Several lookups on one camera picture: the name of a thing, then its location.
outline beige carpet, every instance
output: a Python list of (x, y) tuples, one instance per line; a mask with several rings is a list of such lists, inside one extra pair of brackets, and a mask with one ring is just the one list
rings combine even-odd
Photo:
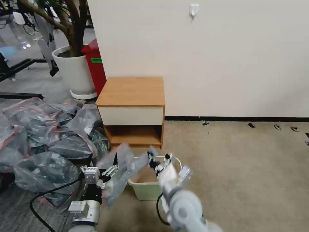
[[(188, 189), (204, 216), (225, 232), (291, 232), (309, 228), (309, 123), (167, 121), (164, 146), (193, 169)], [(297, 126), (300, 132), (294, 132)], [(145, 149), (134, 149), (136, 155)], [(155, 202), (138, 201), (130, 186), (102, 206), (97, 231), (172, 231)]]

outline laundry basket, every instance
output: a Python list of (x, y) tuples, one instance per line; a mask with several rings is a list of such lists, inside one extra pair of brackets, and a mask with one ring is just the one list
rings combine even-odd
[[(157, 156), (156, 159), (163, 162), (164, 156)], [(178, 158), (176, 158), (173, 165), (177, 172), (182, 168)], [(139, 200), (157, 200), (162, 192), (155, 176), (155, 171), (148, 166), (139, 170), (134, 177), (128, 180), (128, 184), (133, 186), (135, 195)]]

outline pile of plastic bags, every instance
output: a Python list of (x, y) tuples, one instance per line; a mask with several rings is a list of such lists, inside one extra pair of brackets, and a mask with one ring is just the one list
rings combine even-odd
[[(44, 192), (78, 178), (71, 161), (103, 158), (108, 139), (100, 133), (100, 115), (93, 104), (48, 104), (30, 98), (0, 114), (0, 172), (14, 172), (15, 183)], [(52, 206), (67, 201), (78, 184), (45, 196)]]

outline potted plant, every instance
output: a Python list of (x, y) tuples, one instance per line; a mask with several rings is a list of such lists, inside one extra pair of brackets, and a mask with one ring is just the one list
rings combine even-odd
[[(53, 51), (52, 56), (59, 68), (71, 95), (77, 99), (96, 97), (94, 84), (91, 78), (85, 55), (84, 32), (87, 21), (86, 0), (20, 0), (29, 10), (43, 17), (55, 29), (61, 30), (66, 36), (69, 45)], [(60, 22), (50, 15), (46, 6), (51, 6)]]

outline white wall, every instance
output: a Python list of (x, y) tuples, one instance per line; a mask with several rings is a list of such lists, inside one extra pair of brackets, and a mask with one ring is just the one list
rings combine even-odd
[(309, 117), (309, 1), (88, 3), (106, 76), (163, 76), (166, 115)]

